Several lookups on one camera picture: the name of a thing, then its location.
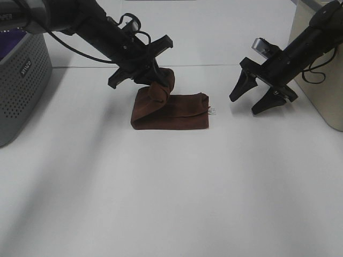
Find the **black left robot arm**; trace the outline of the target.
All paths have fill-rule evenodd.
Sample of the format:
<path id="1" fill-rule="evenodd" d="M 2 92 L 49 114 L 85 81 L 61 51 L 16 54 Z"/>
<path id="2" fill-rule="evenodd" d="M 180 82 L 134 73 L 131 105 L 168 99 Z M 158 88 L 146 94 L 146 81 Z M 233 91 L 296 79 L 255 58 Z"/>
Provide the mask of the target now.
<path id="1" fill-rule="evenodd" d="M 1 1 L 1 30 L 15 28 L 51 37 L 55 32 L 80 36 L 107 57 L 105 63 L 118 66 L 108 79 L 112 88 L 126 79 L 143 85 L 169 85 L 169 74 L 158 66 L 156 57 L 173 47 L 171 38 L 165 35 L 142 42 L 138 38 L 144 34 L 141 22 L 132 13 L 115 21 L 97 1 Z"/>

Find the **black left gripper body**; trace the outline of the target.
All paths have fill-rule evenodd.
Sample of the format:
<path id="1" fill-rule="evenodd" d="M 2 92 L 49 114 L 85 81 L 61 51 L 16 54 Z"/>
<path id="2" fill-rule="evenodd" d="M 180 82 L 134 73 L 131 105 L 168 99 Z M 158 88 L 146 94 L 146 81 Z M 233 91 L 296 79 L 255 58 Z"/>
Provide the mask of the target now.
<path id="1" fill-rule="evenodd" d="M 108 79 L 108 85 L 113 89 L 116 89 L 116 87 L 126 79 L 133 80 L 134 76 L 140 73 L 152 72 L 153 63 L 157 63 L 156 57 L 168 48 L 172 47 L 173 41 L 168 35 L 149 43 L 146 45 L 146 52 L 142 57 L 128 59 L 124 62 L 124 64 L 131 64 L 133 67 L 129 69 L 128 66 L 120 66 L 117 71 Z"/>

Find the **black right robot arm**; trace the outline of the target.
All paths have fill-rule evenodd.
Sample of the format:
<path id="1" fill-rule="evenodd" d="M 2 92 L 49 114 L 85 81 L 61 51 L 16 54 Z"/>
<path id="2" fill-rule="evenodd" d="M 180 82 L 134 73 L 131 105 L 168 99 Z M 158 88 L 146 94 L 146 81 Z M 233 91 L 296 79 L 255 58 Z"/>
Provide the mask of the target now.
<path id="1" fill-rule="evenodd" d="M 284 50 L 265 39 L 256 38 L 252 48 L 266 61 L 260 65 L 249 58 L 240 62 L 242 68 L 238 82 L 229 98 L 236 101 L 260 79 L 269 85 L 266 94 L 251 108 L 253 114 L 293 102 L 297 94 L 288 83 L 324 53 L 342 44 L 342 3 L 331 1 L 319 9 L 308 27 Z"/>

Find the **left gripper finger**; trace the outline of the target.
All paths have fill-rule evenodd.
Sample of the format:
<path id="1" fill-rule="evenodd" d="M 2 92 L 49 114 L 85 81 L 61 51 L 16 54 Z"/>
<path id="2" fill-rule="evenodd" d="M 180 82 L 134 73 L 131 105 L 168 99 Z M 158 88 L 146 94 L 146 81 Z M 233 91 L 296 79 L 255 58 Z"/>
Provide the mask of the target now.
<path id="1" fill-rule="evenodd" d="M 160 85 L 162 85 L 164 87 L 168 87 L 169 86 L 169 83 L 166 80 L 166 75 L 164 74 L 163 71 L 160 70 L 160 68 L 159 68 L 157 63 L 153 63 L 151 80 L 153 82 L 159 83 Z"/>
<path id="2" fill-rule="evenodd" d="M 149 85 L 151 85 L 152 82 L 155 81 L 155 73 L 154 72 L 140 73 L 140 74 L 134 76 L 133 81 L 136 84 L 149 86 Z"/>

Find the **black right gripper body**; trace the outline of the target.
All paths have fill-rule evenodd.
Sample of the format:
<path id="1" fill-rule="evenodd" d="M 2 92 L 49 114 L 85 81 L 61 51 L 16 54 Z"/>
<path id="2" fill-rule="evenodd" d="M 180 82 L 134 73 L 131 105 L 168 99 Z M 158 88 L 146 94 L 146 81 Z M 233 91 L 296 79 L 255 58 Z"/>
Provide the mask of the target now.
<path id="1" fill-rule="evenodd" d="M 279 60 L 273 57 L 260 65 L 245 57 L 240 66 L 293 102 L 297 99 L 297 94 L 287 84 L 297 76 L 297 68 L 287 64 L 287 61 L 288 59 Z"/>

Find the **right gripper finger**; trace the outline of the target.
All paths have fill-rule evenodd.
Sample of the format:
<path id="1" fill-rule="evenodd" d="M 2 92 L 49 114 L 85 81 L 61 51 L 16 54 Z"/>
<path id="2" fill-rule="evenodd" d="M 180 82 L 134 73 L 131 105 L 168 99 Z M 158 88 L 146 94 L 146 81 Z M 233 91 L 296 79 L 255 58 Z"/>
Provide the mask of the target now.
<path id="1" fill-rule="evenodd" d="M 266 94 L 251 108 L 251 110 L 254 115 L 257 115 L 265 110 L 282 106 L 285 103 L 286 100 L 278 91 L 269 89 Z"/>
<path id="2" fill-rule="evenodd" d="M 256 77 L 242 69 L 238 82 L 233 91 L 230 93 L 229 98 L 232 102 L 235 102 L 247 91 L 257 86 Z"/>

